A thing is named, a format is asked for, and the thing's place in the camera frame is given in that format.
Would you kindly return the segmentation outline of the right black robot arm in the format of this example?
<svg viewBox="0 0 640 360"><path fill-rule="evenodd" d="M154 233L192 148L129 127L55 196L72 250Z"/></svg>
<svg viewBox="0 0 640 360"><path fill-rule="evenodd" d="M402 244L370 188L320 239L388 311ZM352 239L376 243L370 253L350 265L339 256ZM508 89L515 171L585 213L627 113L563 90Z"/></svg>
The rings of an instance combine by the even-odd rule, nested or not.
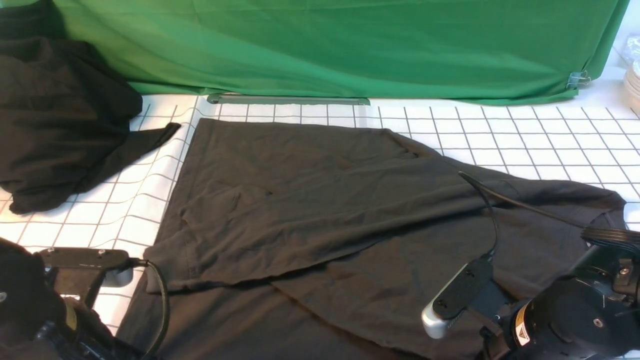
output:
<svg viewBox="0 0 640 360"><path fill-rule="evenodd" d="M639 233L586 227L576 264L481 330L478 360L606 360L639 349Z"/></svg>

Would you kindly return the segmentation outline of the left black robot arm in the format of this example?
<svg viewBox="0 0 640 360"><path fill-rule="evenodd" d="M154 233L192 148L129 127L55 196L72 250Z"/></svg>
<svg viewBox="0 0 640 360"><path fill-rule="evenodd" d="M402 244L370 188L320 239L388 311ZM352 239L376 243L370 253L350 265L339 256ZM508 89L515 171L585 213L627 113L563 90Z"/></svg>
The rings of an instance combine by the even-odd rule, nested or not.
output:
<svg viewBox="0 0 640 360"><path fill-rule="evenodd" d="M123 250L51 247L32 252L1 240L3 360L154 360L114 337L94 311L102 287L123 287L134 260Z"/></svg>

